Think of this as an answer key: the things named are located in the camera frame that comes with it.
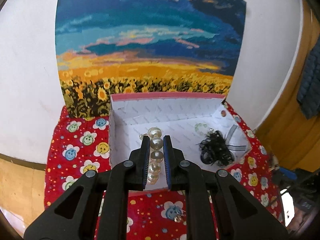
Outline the sunflower field painting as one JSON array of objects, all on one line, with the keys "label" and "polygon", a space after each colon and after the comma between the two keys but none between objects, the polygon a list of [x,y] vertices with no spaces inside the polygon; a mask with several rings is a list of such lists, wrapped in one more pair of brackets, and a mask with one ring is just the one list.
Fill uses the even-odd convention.
[{"label": "sunflower field painting", "polygon": [[68,113],[107,116],[113,94],[226,97],[244,0],[58,0],[55,50]]}]

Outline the black ribbon hair clip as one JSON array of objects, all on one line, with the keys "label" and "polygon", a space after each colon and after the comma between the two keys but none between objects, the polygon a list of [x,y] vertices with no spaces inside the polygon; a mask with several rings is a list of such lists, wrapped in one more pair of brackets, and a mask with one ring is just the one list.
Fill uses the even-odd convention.
[{"label": "black ribbon hair clip", "polygon": [[247,150],[248,143],[231,144],[231,139],[238,126],[232,125],[226,135],[220,130],[210,128],[205,139],[199,143],[200,159],[206,165],[216,164],[218,167],[228,166],[242,158]]}]

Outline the pink cardboard box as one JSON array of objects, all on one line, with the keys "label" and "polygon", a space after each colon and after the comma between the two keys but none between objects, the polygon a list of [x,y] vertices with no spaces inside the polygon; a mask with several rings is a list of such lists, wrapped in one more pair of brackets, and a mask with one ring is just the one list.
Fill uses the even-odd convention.
[{"label": "pink cardboard box", "polygon": [[199,143],[210,128],[226,135],[231,126],[236,125],[238,130],[231,144],[248,143],[247,154],[252,147],[238,121],[223,105],[223,97],[217,95],[180,92],[114,94],[109,117],[110,165],[115,167],[127,160],[133,150],[141,147],[141,137],[150,128],[157,127],[162,136],[170,136],[172,146],[181,150],[186,160],[203,170],[216,172],[221,167],[201,161]]}]

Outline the gold earring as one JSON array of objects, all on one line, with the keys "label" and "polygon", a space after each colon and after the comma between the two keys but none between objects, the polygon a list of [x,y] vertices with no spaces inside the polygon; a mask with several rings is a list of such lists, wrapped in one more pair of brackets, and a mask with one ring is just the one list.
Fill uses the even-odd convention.
[{"label": "gold earring", "polygon": [[175,210],[174,222],[175,223],[183,223],[184,222],[184,211],[183,210]]}]

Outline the wooden door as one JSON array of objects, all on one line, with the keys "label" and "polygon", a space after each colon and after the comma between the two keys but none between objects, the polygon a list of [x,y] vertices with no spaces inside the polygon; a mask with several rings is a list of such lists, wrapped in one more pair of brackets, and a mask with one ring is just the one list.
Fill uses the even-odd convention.
[{"label": "wooden door", "polygon": [[297,56],[285,86],[256,136],[269,154],[289,170],[319,168],[319,116],[307,119],[296,100],[305,59],[316,44],[319,22],[306,0],[302,0],[302,31]]}]

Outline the red smiley flower tablecloth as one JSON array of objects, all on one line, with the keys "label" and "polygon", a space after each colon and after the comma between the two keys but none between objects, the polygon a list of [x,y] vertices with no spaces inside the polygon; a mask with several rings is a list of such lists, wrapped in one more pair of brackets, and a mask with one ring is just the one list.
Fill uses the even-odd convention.
[{"label": "red smiley flower tablecloth", "polygon": [[[280,222],[283,206],[269,171],[270,156],[244,120],[225,103],[221,116],[232,115],[251,150],[227,171]],[[54,129],[46,170],[44,205],[49,207],[86,171],[111,169],[108,118],[70,118],[63,108]],[[183,192],[158,190],[129,197],[128,239],[185,239],[186,221],[174,218],[185,207]]]}]

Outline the dark blue hanging garment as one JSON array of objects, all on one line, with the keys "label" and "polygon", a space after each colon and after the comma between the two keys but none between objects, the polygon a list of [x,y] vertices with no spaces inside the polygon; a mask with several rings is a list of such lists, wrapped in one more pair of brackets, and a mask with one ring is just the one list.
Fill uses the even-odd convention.
[{"label": "dark blue hanging garment", "polygon": [[319,40],[306,58],[297,102],[307,119],[319,115]]}]

